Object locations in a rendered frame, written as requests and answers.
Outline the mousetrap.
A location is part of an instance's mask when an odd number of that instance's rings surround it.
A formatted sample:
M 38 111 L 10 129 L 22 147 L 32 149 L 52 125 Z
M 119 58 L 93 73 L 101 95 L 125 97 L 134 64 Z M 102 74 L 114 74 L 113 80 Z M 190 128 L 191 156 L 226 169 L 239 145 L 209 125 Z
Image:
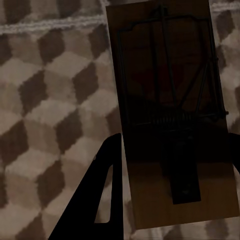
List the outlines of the mousetrap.
M 135 229 L 239 217 L 209 0 L 106 15 Z

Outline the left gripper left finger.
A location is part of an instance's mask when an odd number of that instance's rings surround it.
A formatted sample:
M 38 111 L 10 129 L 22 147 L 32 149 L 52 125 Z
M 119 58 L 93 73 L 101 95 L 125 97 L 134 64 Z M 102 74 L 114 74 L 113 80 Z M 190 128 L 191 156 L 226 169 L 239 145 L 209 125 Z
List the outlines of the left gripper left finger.
M 94 223 L 111 165 L 110 221 Z M 121 133 L 105 139 L 48 240 L 124 240 Z

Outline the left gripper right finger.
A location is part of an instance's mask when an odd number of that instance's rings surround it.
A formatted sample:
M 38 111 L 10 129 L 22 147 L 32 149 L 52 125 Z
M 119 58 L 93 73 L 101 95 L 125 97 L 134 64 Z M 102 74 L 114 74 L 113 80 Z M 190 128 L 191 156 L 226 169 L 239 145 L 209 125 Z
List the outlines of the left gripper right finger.
M 240 135 L 229 133 L 230 160 L 240 173 Z

